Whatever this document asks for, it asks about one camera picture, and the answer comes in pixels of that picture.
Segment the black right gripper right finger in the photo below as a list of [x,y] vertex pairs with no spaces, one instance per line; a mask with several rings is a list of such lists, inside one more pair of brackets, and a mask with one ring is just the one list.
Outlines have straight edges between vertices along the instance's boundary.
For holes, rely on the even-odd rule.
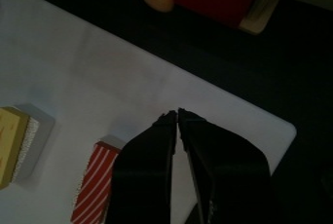
[[267,224],[270,173],[266,157],[240,135],[180,109],[200,224]]

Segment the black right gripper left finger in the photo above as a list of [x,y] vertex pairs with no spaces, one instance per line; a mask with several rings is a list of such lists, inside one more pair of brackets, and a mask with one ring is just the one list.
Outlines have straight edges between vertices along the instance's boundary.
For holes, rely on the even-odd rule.
[[124,145],[113,165],[105,224],[169,224],[176,113],[168,111]]

